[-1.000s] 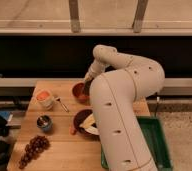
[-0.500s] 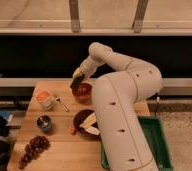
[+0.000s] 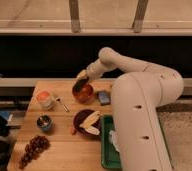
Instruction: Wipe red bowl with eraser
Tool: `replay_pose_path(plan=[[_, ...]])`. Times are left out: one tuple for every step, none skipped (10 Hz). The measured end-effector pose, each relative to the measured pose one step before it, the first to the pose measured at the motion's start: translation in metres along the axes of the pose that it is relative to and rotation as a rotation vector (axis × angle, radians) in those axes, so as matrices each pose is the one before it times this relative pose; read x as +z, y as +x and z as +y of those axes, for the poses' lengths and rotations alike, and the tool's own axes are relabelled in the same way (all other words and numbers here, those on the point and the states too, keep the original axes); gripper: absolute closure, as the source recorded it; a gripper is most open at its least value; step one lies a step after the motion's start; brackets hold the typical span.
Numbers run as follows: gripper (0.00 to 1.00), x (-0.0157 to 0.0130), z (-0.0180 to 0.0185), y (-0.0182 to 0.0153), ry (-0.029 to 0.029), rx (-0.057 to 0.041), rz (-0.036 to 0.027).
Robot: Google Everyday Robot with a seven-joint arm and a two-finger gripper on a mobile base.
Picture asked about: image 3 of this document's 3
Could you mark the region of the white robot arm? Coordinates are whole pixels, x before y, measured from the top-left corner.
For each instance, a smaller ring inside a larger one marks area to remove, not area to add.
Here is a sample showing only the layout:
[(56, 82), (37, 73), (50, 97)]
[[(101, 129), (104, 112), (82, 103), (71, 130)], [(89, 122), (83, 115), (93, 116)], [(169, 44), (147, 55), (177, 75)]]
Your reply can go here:
[(119, 69), (111, 105), (123, 171), (173, 171), (156, 108), (176, 101), (184, 89), (172, 68), (119, 54), (104, 47), (98, 59), (79, 72), (89, 82)]

